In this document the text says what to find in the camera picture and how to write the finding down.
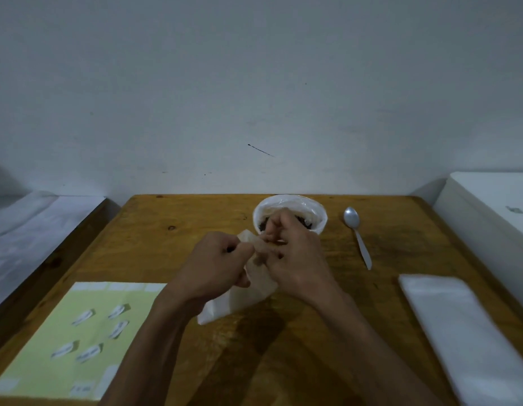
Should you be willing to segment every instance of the yellow-green paper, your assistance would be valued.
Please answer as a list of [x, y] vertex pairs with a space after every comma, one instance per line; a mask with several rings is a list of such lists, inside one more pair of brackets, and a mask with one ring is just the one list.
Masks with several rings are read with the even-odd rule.
[[[99, 400], [164, 285], [75, 283], [0, 377], [0, 396]], [[120, 305], [123, 312], [110, 319]], [[87, 311], [92, 316], [72, 325]], [[122, 321], [128, 324], [110, 337]], [[73, 350], [51, 358], [70, 343]], [[96, 345], [99, 354], [76, 360]]]

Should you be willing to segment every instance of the forearm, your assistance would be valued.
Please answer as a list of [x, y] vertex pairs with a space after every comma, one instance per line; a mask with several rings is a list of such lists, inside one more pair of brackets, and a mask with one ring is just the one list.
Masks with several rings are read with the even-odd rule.
[[368, 404], [441, 405], [439, 399], [374, 331], [340, 289], [316, 309], [344, 346], [344, 359]]
[[155, 302], [100, 405], [163, 405], [179, 344], [190, 318], [185, 304]]

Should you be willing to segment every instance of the person's left hand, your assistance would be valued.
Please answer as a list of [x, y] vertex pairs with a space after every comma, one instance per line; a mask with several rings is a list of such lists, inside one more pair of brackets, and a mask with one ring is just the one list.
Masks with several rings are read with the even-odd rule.
[[244, 266], [254, 246], [235, 235], [209, 232], [194, 247], [177, 275], [162, 292], [183, 303], [195, 301], [196, 311], [233, 285], [248, 287]]

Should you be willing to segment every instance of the white wall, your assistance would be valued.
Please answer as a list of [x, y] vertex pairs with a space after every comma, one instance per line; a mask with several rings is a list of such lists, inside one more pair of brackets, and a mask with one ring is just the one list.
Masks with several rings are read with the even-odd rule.
[[0, 0], [0, 194], [454, 170], [523, 170], [523, 0]]

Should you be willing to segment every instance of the spoon handle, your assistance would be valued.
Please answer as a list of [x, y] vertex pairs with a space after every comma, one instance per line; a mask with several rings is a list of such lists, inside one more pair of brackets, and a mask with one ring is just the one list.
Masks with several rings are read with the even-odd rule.
[[360, 244], [361, 256], [365, 261], [366, 268], [370, 271], [370, 269], [373, 267], [373, 261], [370, 259], [369, 251], [366, 250], [366, 246], [363, 243], [363, 239], [361, 239], [360, 233], [357, 230], [353, 231], [356, 233], [357, 243]]

